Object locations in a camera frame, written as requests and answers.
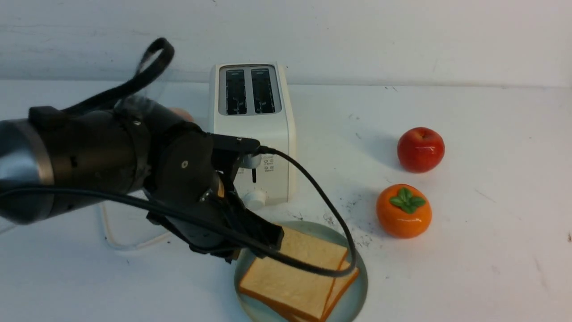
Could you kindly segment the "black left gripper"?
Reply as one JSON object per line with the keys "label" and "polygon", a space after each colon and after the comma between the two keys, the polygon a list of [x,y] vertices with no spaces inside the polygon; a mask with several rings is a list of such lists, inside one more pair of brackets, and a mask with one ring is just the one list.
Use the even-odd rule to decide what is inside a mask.
{"label": "black left gripper", "polygon": [[280,250],[283,229],[245,207],[234,185],[212,165],[208,132],[155,101],[139,101],[151,134],[151,173],[143,185],[152,202],[183,212],[182,218],[149,212],[147,218],[188,243],[190,250],[235,258],[241,245],[196,224],[209,222],[272,250]]}

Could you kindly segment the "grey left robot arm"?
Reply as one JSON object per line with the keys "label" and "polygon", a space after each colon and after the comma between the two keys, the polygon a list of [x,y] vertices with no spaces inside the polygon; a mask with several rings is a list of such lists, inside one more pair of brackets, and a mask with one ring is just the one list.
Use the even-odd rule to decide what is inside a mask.
{"label": "grey left robot arm", "polygon": [[147,220],[190,250],[232,261],[255,240],[279,250],[284,232],[247,209],[234,179],[254,139],[209,134],[153,101],[70,116],[33,107],[1,122],[1,216],[29,225],[104,201],[94,192],[142,191]]}

